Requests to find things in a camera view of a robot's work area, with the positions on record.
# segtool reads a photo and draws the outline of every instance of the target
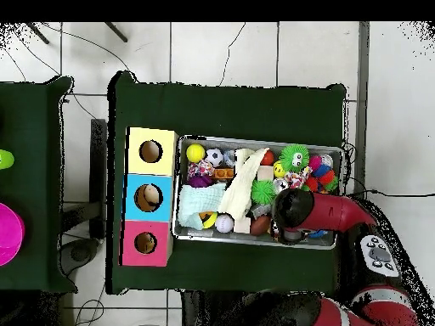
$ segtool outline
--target pink ball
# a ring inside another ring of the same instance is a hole
[[[322,158],[320,156],[311,156],[309,158],[308,166],[313,169],[313,171],[316,171],[319,166],[322,165]]]

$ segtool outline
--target pink bowl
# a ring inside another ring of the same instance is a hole
[[[0,204],[0,266],[10,262],[21,247],[25,226],[21,217]]]

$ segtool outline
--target metal tray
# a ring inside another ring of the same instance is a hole
[[[278,158],[281,150],[290,143],[273,143],[264,141],[254,141],[254,140],[240,140],[235,138],[213,138],[213,137],[202,137],[194,135],[183,135],[178,139],[177,152],[177,164],[176,169],[179,169],[178,175],[175,178],[174,187],[174,206],[172,214],[172,235],[176,239],[181,240],[196,240],[196,241],[213,241],[220,243],[232,243],[232,244],[245,244],[245,245],[262,245],[262,246],[281,246],[286,247],[286,245],[275,242],[272,237],[266,233],[261,236],[253,236],[246,233],[220,233],[218,230],[213,228],[195,230],[193,228],[184,228],[180,226],[177,220],[178,214],[178,196],[180,194],[183,184],[186,184],[187,180],[187,168],[188,160],[186,157],[186,149],[192,143],[199,143],[205,149],[221,149],[225,150],[236,150],[248,148],[252,150],[258,150],[263,148],[269,148],[275,155],[275,159]],[[307,146],[310,155],[321,155],[328,154],[332,157],[334,161],[334,172],[341,180],[339,183],[342,184],[342,177],[344,173],[344,157],[343,151],[340,148],[325,147],[325,146]],[[342,185],[338,189],[338,192],[342,193]],[[330,250],[336,246],[336,233],[327,232],[326,235],[320,238],[307,238],[301,241],[299,244],[292,247],[295,248],[305,248],[313,250]]]

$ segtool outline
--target blue box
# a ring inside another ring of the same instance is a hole
[[[145,184],[160,189],[163,201],[155,211],[141,211],[134,203],[136,190]],[[172,177],[127,174],[126,220],[170,222],[172,212]]]

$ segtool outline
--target blue towel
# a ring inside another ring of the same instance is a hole
[[[182,227],[202,229],[200,212],[218,211],[225,193],[225,183],[217,183],[207,188],[192,188],[183,185],[178,206],[178,222]]]

